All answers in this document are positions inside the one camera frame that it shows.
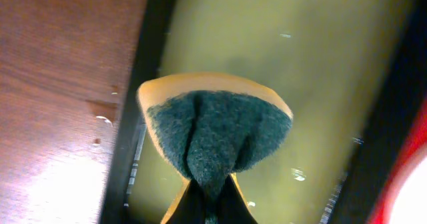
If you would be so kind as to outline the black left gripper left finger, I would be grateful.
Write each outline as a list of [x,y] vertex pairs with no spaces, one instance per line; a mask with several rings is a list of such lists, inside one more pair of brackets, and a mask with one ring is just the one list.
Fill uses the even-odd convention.
[[165,215],[165,224],[204,224],[206,216],[204,197],[198,183],[191,180],[173,211]]

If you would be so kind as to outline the white plate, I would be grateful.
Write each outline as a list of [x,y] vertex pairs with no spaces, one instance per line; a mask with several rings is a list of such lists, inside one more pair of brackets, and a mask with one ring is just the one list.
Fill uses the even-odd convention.
[[426,224],[426,154],[401,168],[388,197],[388,224]]

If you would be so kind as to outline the green and yellow sponge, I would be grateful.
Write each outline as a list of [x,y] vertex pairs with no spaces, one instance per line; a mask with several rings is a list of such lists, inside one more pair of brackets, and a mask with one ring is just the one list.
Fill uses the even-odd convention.
[[165,215],[195,180],[205,195],[205,223],[218,223],[216,201],[227,176],[244,199],[236,174],[278,150],[293,123],[291,109],[275,91],[224,73],[152,79],[139,86],[137,100],[157,152],[183,180]]

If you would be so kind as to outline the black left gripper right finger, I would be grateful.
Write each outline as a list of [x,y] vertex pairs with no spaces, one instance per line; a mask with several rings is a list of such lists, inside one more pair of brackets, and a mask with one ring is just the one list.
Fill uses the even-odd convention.
[[258,224],[248,210],[235,181],[228,175],[216,201],[219,224]]

